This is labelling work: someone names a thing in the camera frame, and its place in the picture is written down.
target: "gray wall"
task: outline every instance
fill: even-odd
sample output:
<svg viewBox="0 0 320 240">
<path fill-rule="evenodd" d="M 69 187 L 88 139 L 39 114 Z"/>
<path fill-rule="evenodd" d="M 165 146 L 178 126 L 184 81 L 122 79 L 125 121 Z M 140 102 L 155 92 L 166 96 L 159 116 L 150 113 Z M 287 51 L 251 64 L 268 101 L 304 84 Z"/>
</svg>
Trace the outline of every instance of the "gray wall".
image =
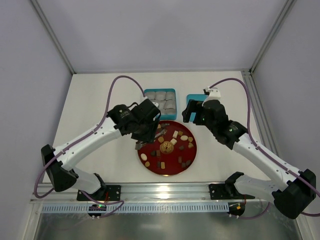
<svg viewBox="0 0 320 240">
<path fill-rule="evenodd" d="M 250 68 L 285 0 L 37 0 L 76 72 Z"/>
<path fill-rule="evenodd" d="M 27 0 L 0 1 L 0 238 L 14 240 L 71 74 Z"/>
<path fill-rule="evenodd" d="M 320 186 L 320 1 L 297 1 L 254 74 L 283 158 Z M 320 212 L 320 200 L 311 205 Z M 319 218 L 315 219 L 318 229 Z"/>
</svg>

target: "round red tray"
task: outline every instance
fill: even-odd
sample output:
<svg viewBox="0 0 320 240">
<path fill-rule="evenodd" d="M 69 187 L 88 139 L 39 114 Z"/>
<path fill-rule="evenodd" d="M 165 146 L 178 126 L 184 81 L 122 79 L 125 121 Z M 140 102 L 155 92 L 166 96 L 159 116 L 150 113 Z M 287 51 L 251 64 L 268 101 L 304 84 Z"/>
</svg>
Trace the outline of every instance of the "round red tray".
<svg viewBox="0 0 320 240">
<path fill-rule="evenodd" d="M 146 144 L 137 151 L 139 159 L 147 169 L 155 174 L 164 176 L 179 174 L 188 169 L 196 158 L 195 137 L 188 128 L 176 121 L 162 120 L 159 124 L 161 127 L 157 129 L 156 135 L 159 133 L 161 135 L 156 137 L 154 143 Z M 192 139 L 183 141 L 180 135 L 174 138 L 175 131 L 182 132 L 182 136 L 188 136 Z M 160 137 L 164 138 L 163 142 L 159 142 Z M 172 139 L 177 141 L 176 144 L 173 145 Z M 143 160 L 141 154 L 145 154 L 147 160 Z"/>
</svg>

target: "purple hose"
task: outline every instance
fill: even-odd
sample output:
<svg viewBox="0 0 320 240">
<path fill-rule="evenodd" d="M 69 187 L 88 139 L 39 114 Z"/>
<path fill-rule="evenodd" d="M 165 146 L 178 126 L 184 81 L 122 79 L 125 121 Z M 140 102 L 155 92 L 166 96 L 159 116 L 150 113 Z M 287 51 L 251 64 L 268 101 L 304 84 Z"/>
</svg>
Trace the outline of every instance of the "purple hose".
<svg viewBox="0 0 320 240">
<path fill-rule="evenodd" d="M 132 77 L 130 76 L 126 76 L 126 75 L 120 75 L 120 76 L 117 76 L 111 83 L 111 86 L 110 86 L 110 89 L 109 89 L 109 93 L 108 93 L 108 97 L 107 97 L 107 100 L 106 100 L 106 106 L 105 106 L 105 111 L 104 111 L 104 114 L 102 116 L 102 119 L 100 121 L 100 123 L 94 128 L 93 131 L 87 133 L 86 135 L 84 135 L 83 137 L 79 138 L 78 140 L 72 142 L 71 144 L 69 144 L 67 147 L 65 147 L 61 152 L 59 152 L 56 156 L 54 156 L 46 165 L 44 165 L 42 171 L 40 172 L 40 174 L 37 176 L 36 180 L 35 180 L 35 183 L 34 183 L 34 187 L 33 187 L 33 194 L 36 198 L 38 199 L 43 199 L 44 197 L 48 196 L 54 189 L 51 188 L 48 192 L 46 192 L 44 195 L 39 195 L 38 194 L 38 185 L 39 185 L 39 182 L 40 182 L 40 179 L 41 177 L 43 176 L 43 174 L 45 173 L 46 169 L 54 162 L 54 160 L 56 160 L 58 157 L 60 157 L 62 155 L 62 152 L 65 152 L 65 151 L 68 151 L 70 148 L 72 148 L 74 145 L 80 143 L 81 141 L 85 140 L 86 138 L 88 138 L 89 136 L 91 136 L 94 132 L 96 132 L 100 127 L 101 125 L 104 123 L 106 117 L 107 117 L 107 114 L 108 114 L 108 109 L 109 109 L 109 104 L 110 104 L 110 98 L 111 98 L 111 93 L 112 93 L 112 90 L 114 88 L 114 85 L 116 83 L 116 81 L 118 79 L 121 79 L 121 78 L 126 78 L 126 79 L 130 79 L 131 81 L 133 81 L 138 87 L 139 89 L 141 90 L 142 92 L 142 95 L 145 97 L 145 93 L 144 93 L 144 90 L 142 89 L 142 87 L 140 86 L 140 84 L 134 80 Z M 94 201 L 86 192 L 84 191 L 81 191 L 88 199 L 90 199 L 91 201 L 95 202 L 95 203 L 98 203 L 98 204 L 101 204 L 101 202 L 98 202 L 98 201 Z M 108 203 L 107 205 L 112 205 L 112 204 L 118 204 L 118 203 L 121 203 L 115 210 L 113 210 L 112 212 L 109 212 L 105 215 L 103 215 L 102 217 L 107 217 L 111 214 L 113 214 L 115 211 L 117 211 L 123 204 L 124 204 L 124 201 L 120 200 L 120 201 L 116 201 L 116 202 L 113 202 L 113 203 Z"/>
<path fill-rule="evenodd" d="M 250 112 L 251 112 L 251 103 L 250 103 L 250 95 L 249 95 L 249 90 L 247 88 L 247 86 L 244 84 L 243 81 L 237 79 L 237 78 L 226 78 L 223 80 L 220 80 L 218 82 L 216 82 L 215 84 L 211 85 L 210 88 L 215 87 L 218 84 L 221 84 L 225 81 L 236 81 L 238 83 L 240 83 L 245 91 L 246 94 L 246 99 L 247 99 L 247 119 L 246 119 L 246 128 L 248 130 L 248 135 L 253 143 L 253 145 L 260 150 L 260 152 L 262 152 L 268 159 L 270 159 L 272 162 L 274 162 L 276 165 L 278 165 L 280 168 L 282 168 L 283 170 L 285 170 L 286 172 L 290 173 L 291 175 L 293 175 L 295 178 L 299 179 L 301 182 L 303 182 L 305 185 L 307 185 L 312 191 L 314 191 L 318 197 L 320 197 L 320 192 L 313 187 L 310 183 L 308 183 L 306 180 L 304 180 L 302 177 L 300 177 L 299 175 L 297 175 L 296 173 L 294 173 L 293 171 L 289 170 L 286 168 L 286 166 L 282 165 L 280 162 L 278 162 L 277 160 L 275 160 L 272 156 L 270 156 L 266 151 L 264 151 L 260 146 L 258 146 L 258 144 L 256 143 L 256 141 L 254 140 L 254 137 L 251 134 L 251 129 L 250 129 Z M 265 212 L 263 211 L 261 214 L 257 215 L 257 216 L 253 216 L 251 218 L 246 217 L 245 219 L 254 219 L 257 217 L 262 216 Z M 320 217 L 320 213 L 306 213 L 306 212 L 302 212 L 301 214 L 309 216 L 309 217 Z"/>
</svg>

